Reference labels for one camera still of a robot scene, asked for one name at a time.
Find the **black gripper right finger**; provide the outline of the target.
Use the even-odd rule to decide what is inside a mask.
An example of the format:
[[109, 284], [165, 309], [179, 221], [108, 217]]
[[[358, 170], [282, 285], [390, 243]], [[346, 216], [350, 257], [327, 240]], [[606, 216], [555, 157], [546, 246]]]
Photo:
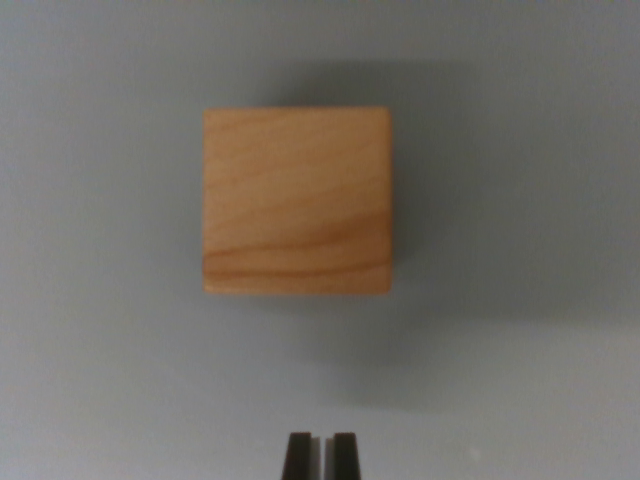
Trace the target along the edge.
[[357, 436], [335, 433], [325, 441], [325, 480], [361, 480]]

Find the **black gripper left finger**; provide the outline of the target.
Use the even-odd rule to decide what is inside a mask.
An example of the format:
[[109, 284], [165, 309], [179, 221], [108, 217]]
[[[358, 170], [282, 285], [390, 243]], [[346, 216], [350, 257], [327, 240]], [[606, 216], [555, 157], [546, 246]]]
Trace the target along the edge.
[[321, 479], [321, 440], [311, 432], [293, 432], [289, 435], [282, 468], [282, 480]]

